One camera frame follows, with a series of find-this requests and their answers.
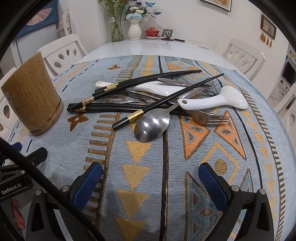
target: picture frame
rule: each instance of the picture frame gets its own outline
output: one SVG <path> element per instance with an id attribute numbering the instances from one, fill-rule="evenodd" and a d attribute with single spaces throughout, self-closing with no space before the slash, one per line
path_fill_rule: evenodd
<path id="1" fill-rule="evenodd" d="M 222 8 L 228 12 L 231 12 L 232 0 L 201 0 L 201 1 L 207 2 L 209 4 Z"/>
<path id="2" fill-rule="evenodd" d="M 261 15 L 261 26 L 260 28 L 266 32 L 271 38 L 276 38 L 276 26 L 267 19 L 263 14 Z"/>

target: white tabletop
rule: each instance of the white tabletop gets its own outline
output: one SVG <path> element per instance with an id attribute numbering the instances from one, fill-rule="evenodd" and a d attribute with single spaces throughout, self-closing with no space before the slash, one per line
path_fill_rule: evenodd
<path id="1" fill-rule="evenodd" d="M 234 65 L 208 46 L 190 42 L 182 43 L 179 41 L 164 41 L 160 39 L 124 40 L 115 43 L 109 42 L 95 49 L 77 63 L 124 55 L 163 55 L 196 59 L 226 69 L 235 69 L 243 75 Z"/>

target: red gaiwan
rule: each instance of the red gaiwan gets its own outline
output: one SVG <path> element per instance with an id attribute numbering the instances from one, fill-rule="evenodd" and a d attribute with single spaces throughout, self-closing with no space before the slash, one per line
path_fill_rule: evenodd
<path id="1" fill-rule="evenodd" d="M 155 27 L 150 27 L 150 29 L 145 30 L 145 33 L 147 37 L 159 37 L 159 31 Z"/>

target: white flower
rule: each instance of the white flower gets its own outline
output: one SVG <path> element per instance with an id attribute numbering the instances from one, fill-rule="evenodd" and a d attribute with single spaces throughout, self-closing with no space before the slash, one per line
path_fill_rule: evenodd
<path id="1" fill-rule="evenodd" d="M 139 8 L 138 7 L 130 7 L 130 11 L 132 11 L 132 10 L 138 10 Z"/>

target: white vase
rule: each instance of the white vase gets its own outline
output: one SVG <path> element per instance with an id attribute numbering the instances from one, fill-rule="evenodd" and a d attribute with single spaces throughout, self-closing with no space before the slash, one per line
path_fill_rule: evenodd
<path id="1" fill-rule="evenodd" d="M 139 21 L 137 19 L 131 19 L 129 22 L 131 23 L 130 29 L 128 30 L 128 36 L 130 40 L 138 40 L 141 38 L 142 30 L 139 26 Z"/>

